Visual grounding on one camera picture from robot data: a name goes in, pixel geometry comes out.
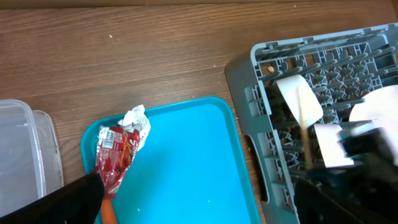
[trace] red wrapper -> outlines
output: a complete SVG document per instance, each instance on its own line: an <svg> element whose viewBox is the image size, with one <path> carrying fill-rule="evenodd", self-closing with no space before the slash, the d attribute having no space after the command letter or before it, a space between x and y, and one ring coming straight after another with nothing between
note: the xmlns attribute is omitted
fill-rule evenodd
<svg viewBox="0 0 398 224"><path fill-rule="evenodd" d="M115 198L136 156L139 141L138 130L128 133L120 127L101 127L94 172L101 176L104 183L105 200Z"/></svg>

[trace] wooden stick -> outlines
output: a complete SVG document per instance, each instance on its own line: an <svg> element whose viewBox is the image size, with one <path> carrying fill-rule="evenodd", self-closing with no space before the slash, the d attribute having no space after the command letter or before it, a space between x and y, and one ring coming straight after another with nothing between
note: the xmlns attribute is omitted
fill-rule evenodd
<svg viewBox="0 0 398 224"><path fill-rule="evenodd" d="M303 142L303 150L304 150L304 158L307 162L307 169L312 169L312 158L311 158L311 150L310 150L310 137L308 135L308 129L303 129L305 127L305 117L304 110L301 104L301 94L300 89L297 90L298 94L298 105L300 107L300 132L301 132L301 140Z"/></svg>

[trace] white paper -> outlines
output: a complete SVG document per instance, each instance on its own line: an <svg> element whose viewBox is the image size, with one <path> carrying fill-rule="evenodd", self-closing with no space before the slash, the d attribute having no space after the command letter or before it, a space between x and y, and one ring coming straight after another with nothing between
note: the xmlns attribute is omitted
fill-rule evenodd
<svg viewBox="0 0 398 224"><path fill-rule="evenodd" d="M317 97L301 75L277 80L276 84L302 129L307 129L323 116L323 110Z"/></svg>
<svg viewBox="0 0 398 224"><path fill-rule="evenodd" d="M326 167L352 166L354 160L345 157L345 151L340 144L338 124L314 124L319 147Z"/></svg>

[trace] crumpled wrapper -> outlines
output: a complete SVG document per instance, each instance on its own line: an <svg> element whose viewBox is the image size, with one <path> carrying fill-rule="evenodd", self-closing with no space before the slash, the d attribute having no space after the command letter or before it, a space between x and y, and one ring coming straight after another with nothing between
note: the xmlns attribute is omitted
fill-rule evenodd
<svg viewBox="0 0 398 224"><path fill-rule="evenodd" d="M139 105L128 111L124 118L118 121L118 125L125 131L133 133L134 130L139 131L140 141L138 144L138 151L144 147L145 140L150 131L150 123L147 116L144 114L144 105Z"/></svg>

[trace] black object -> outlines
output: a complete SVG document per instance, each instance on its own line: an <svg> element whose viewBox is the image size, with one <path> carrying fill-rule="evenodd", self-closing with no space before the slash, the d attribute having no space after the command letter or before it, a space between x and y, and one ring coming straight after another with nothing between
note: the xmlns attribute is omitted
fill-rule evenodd
<svg viewBox="0 0 398 224"><path fill-rule="evenodd" d="M308 170L295 183L301 224L398 223L398 168L379 129L352 135L342 145L354 165Z"/></svg>
<svg viewBox="0 0 398 224"><path fill-rule="evenodd" d="M0 218L3 223L94 223L104 197L99 174L88 174Z"/></svg>

